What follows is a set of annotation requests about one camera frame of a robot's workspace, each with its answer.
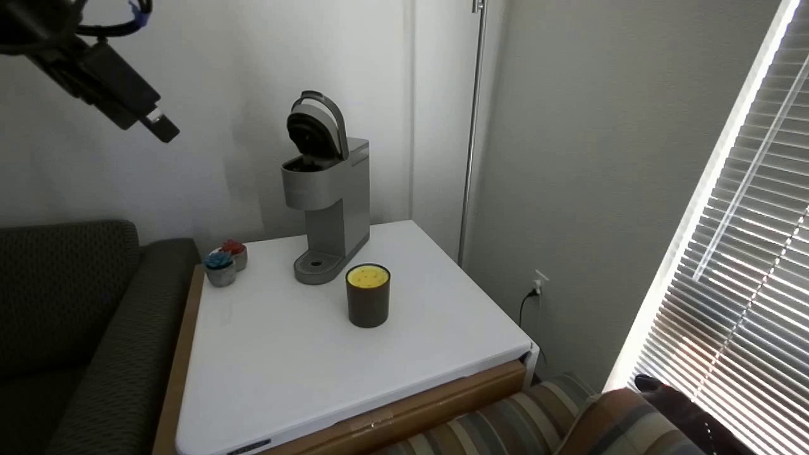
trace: couch cushion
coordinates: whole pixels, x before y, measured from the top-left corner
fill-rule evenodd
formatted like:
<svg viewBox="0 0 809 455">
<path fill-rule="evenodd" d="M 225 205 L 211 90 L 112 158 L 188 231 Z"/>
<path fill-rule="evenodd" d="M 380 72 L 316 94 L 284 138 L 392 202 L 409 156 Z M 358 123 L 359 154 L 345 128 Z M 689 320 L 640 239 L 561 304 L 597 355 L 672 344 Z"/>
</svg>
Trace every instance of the couch cushion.
<svg viewBox="0 0 809 455">
<path fill-rule="evenodd" d="M 0 382 L 86 363 L 140 262 L 131 223 L 0 229 Z"/>
<path fill-rule="evenodd" d="M 43 451 L 78 378 L 82 368 L 59 368 L 2 382 L 0 451 Z"/>
<path fill-rule="evenodd" d="M 388 455 L 521 455 L 555 451 L 575 424 L 588 392 L 575 373 L 542 382 L 478 411 L 384 446 Z"/>
<path fill-rule="evenodd" d="M 640 393 L 616 389 L 588 403 L 559 451 L 701 455 L 704 449 Z"/>
<path fill-rule="evenodd" d="M 193 239 L 145 248 L 116 315 L 48 445 L 54 455 L 153 449 L 193 268 Z"/>
</svg>

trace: cup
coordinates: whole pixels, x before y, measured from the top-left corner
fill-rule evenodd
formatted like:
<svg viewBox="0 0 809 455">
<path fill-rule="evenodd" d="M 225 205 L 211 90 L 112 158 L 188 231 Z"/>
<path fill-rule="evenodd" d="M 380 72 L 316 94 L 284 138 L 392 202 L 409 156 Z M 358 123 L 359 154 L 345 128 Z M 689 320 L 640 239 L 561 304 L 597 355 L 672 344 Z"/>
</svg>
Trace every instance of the cup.
<svg viewBox="0 0 809 455">
<path fill-rule="evenodd" d="M 234 268 L 241 272 L 246 269 L 248 264 L 248 248 L 246 243 L 236 243 L 236 239 L 229 239 L 220 245 L 220 253 L 229 253 L 234 257 Z"/>
<path fill-rule="evenodd" d="M 219 253 L 219 249 L 205 255 L 205 276 L 207 276 L 211 286 L 216 286 L 216 287 L 234 286 L 234 280 L 236 280 L 234 257 L 229 253 Z"/>
<path fill-rule="evenodd" d="M 359 262 L 348 269 L 349 320 L 373 329 L 388 320 L 391 269 L 380 262 Z"/>
</svg>

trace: yellow candle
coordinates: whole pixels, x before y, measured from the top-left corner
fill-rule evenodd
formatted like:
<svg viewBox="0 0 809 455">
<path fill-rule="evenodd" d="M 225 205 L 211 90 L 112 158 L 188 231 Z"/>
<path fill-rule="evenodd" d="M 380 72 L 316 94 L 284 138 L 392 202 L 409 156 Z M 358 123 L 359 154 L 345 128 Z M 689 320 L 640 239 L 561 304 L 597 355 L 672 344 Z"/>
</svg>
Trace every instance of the yellow candle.
<svg viewBox="0 0 809 455">
<path fill-rule="evenodd" d="M 355 287 L 383 287 L 388 280 L 391 276 L 380 264 L 358 264 L 349 272 L 349 286 Z"/>
</svg>

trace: candle jar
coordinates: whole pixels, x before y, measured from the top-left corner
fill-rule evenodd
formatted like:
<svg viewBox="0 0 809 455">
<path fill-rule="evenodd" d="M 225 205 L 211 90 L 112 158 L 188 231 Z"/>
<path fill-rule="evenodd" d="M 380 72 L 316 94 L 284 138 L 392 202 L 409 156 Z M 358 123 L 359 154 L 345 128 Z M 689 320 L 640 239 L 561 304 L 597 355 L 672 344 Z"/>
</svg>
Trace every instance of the candle jar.
<svg viewBox="0 0 809 455">
<path fill-rule="evenodd" d="M 349 317 L 355 326 L 373 329 L 388 320 L 391 269 L 380 262 L 359 262 L 348 269 Z"/>
</svg>

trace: white tabletop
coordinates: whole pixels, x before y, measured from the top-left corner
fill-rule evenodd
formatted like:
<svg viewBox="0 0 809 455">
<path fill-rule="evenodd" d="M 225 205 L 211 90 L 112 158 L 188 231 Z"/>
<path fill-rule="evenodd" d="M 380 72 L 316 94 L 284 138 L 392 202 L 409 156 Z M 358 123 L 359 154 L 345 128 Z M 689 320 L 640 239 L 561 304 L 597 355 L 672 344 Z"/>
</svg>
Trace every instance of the white tabletop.
<svg viewBox="0 0 809 455">
<path fill-rule="evenodd" d="M 345 276 L 302 286 L 306 237 L 248 243 L 231 287 L 205 280 L 177 426 L 188 455 L 277 446 L 513 362 L 535 340 L 415 224 L 375 224 L 355 262 L 392 272 L 391 317 L 349 320 Z"/>
</svg>

